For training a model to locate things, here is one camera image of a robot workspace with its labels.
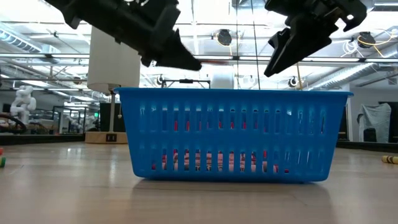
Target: ceiling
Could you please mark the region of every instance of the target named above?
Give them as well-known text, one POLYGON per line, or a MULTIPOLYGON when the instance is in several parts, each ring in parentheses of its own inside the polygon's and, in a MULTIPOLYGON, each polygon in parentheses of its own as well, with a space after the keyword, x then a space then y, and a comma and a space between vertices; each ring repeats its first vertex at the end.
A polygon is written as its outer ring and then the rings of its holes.
MULTIPOLYGON (((236 2, 235 0, 179 0, 178 8, 182 13, 175 28, 180 29, 182 42, 194 55, 207 57, 256 56, 257 54, 258 56, 268 57, 272 55, 273 48, 268 45, 267 41, 277 31, 285 27, 285 17, 266 11, 262 5, 264 2, 261 1, 253 0, 256 5, 252 11, 251 7, 247 7, 250 6, 248 1, 240 1, 242 6, 238 6, 238 9, 236 9, 237 7, 233 4, 236 2), (220 45, 214 38, 220 29, 230 30, 233 38, 230 47, 220 45)), ((0 0, 0 3, 2 3, 0 8, 2 25, 24 40, 34 45, 51 46, 55 53, 89 53, 91 40, 91 26, 89 24, 82 22, 77 30, 71 29, 65 25, 62 14, 43 0, 0 0)), ((380 51, 397 44, 398 22, 396 17, 397 13, 394 11, 372 11, 359 27, 346 33, 342 29, 333 33, 331 36, 333 43, 311 55, 311 57, 379 57, 375 48, 361 49, 355 45, 349 45, 348 42, 352 37, 357 38, 359 32, 369 31, 380 44, 377 46, 380 51)), ((336 25, 340 28, 344 27, 342 21, 338 21, 336 25)), ((26 51, 0 41, 0 53, 26 53, 26 51)), ((46 66, 43 66, 43 61, 32 60, 31 58, 13 60, 31 66, 42 73, 51 73, 50 63, 45 63, 46 66)), ((57 66, 53 67, 52 73, 57 73, 57 78, 80 77, 85 79, 88 73, 87 65, 87 58, 62 59, 57 66)), ((234 71, 238 80, 236 88, 258 88, 257 75, 259 75, 262 89, 285 89, 288 88, 287 80, 297 76, 297 67, 294 66, 278 75, 266 78, 262 75, 266 64, 260 64, 257 67, 255 60, 246 63, 230 62, 218 67, 234 71)), ((313 63, 311 65, 300 65, 299 71, 304 81, 306 79, 316 80, 341 67, 329 63, 313 63)), ((153 86, 160 74, 168 79, 209 79, 212 75, 216 75, 214 72, 216 70, 214 65, 205 65, 199 72, 142 67, 141 86, 153 86)), ((380 83, 374 86, 378 88, 386 86, 380 83)), ((70 82, 64 84, 69 86, 67 88, 86 88, 84 83, 82 85, 74 85, 70 82)), ((200 85, 190 85, 189 87, 201 88, 200 85)), ((388 88, 395 88, 395 86, 388 85, 388 88)))

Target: wooden floor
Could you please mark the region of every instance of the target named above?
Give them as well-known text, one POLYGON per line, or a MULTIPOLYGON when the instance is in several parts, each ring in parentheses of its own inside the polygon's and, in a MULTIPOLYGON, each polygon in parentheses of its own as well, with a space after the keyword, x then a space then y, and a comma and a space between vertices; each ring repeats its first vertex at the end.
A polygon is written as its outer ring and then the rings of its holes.
POLYGON ((397 223, 398 165, 337 149, 319 184, 151 182, 134 177, 127 146, 5 148, 0 223, 397 223))

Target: blue plastic basket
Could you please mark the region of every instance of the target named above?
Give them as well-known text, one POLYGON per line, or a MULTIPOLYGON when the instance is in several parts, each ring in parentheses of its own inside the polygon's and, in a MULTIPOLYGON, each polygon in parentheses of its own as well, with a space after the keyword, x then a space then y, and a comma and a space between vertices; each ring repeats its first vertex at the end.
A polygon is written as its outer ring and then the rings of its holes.
POLYGON ((134 173, 151 179, 327 179, 349 92, 117 88, 134 173))

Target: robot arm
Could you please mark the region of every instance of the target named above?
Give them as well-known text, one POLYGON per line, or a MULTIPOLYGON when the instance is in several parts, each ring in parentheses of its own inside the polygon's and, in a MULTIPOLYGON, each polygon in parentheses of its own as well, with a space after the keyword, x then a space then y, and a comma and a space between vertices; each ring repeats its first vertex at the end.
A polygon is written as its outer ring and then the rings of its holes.
MULTIPOLYGON (((201 63, 183 46, 178 29, 177 0, 46 0, 76 29, 84 20, 137 50, 149 66, 200 70, 201 63)), ((362 23, 366 7, 360 0, 267 0, 266 9, 287 16, 286 28, 269 41, 275 48, 264 74, 279 73, 331 44, 330 34, 342 19, 344 31, 362 23)))

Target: white humanoid robot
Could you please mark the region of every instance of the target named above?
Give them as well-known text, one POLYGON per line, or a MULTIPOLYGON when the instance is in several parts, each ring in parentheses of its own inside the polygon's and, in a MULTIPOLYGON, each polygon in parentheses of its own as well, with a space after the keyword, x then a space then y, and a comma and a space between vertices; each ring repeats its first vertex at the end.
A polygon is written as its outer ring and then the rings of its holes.
POLYGON ((36 99, 32 97, 33 87, 20 86, 16 98, 11 104, 11 116, 18 116, 24 123, 29 123, 30 111, 36 109, 36 99))

